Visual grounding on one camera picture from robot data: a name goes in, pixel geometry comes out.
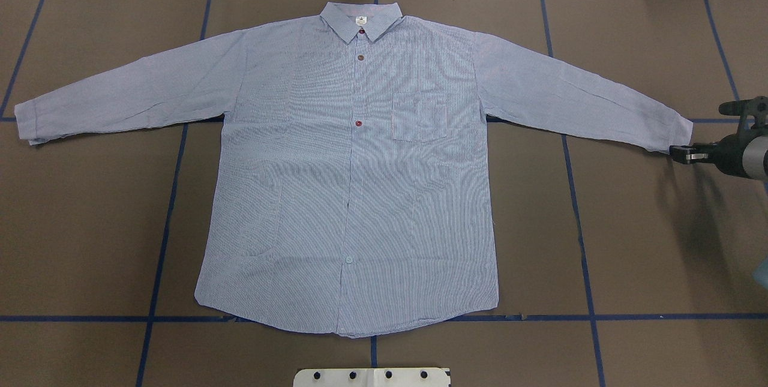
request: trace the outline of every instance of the blue button-up shirt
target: blue button-up shirt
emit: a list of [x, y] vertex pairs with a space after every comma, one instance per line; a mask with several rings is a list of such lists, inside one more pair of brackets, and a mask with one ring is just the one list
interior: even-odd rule
[[659, 152], [692, 127], [628, 87], [397, 4], [328, 4], [16, 106], [30, 144], [222, 113], [197, 301], [350, 337], [496, 306], [486, 114]]

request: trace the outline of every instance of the shirt placket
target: shirt placket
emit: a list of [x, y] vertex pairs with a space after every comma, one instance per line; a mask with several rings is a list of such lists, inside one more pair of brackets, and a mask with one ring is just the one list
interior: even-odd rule
[[350, 294], [349, 283], [355, 280], [352, 277], [353, 272], [356, 271], [355, 266], [361, 261], [359, 259], [360, 252], [357, 250], [357, 241], [353, 232], [350, 229], [353, 228], [349, 224], [350, 218], [355, 215], [350, 214], [356, 209], [356, 200], [359, 194], [359, 179], [362, 176], [361, 166], [364, 164], [361, 162], [360, 149], [361, 138], [365, 134], [365, 101], [367, 101], [367, 89], [365, 88], [365, 71], [368, 67], [368, 51], [370, 51], [370, 41], [365, 36], [365, 29], [362, 27], [358, 30], [354, 37], [350, 50], [352, 51], [352, 58], [354, 59], [354, 90], [352, 103], [352, 111], [349, 114], [349, 136], [350, 145], [349, 149], [349, 190], [347, 198], [347, 226], [345, 236], [343, 240], [343, 247], [341, 250], [342, 257], [342, 274], [341, 274], [341, 302], [338, 306], [338, 320], [337, 329], [338, 333], [349, 333], [349, 305], [353, 301]]

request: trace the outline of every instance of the shirt sleeve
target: shirt sleeve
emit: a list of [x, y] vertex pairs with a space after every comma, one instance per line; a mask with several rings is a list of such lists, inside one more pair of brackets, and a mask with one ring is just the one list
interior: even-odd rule
[[480, 32], [473, 53], [478, 95], [489, 115], [665, 154], [691, 141], [691, 121], [627, 86]]
[[246, 70], [247, 31], [138, 59], [20, 103], [19, 138], [31, 145], [208, 119], [233, 110]]

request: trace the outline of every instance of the shirt cuff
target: shirt cuff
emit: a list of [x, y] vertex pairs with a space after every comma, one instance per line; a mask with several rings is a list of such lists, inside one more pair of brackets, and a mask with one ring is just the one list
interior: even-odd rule
[[691, 133], [693, 132], [694, 122], [677, 116], [672, 133], [670, 133], [670, 146], [689, 146], [691, 144]]
[[28, 100], [24, 103], [19, 103], [13, 109], [13, 113], [16, 114], [16, 125], [19, 127], [20, 139], [35, 139], [38, 136], [38, 128], [36, 121], [38, 119], [35, 112], [35, 103]]

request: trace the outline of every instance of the robotic arm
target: robotic arm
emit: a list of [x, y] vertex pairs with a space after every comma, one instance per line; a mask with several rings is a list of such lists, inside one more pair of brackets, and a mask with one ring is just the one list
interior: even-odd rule
[[[716, 143], [670, 146], [672, 160], [686, 165], [713, 163], [729, 176], [768, 182], [768, 97], [726, 102], [719, 106], [719, 113], [740, 117], [737, 132]], [[749, 116], [755, 118], [752, 127], [746, 124]]]

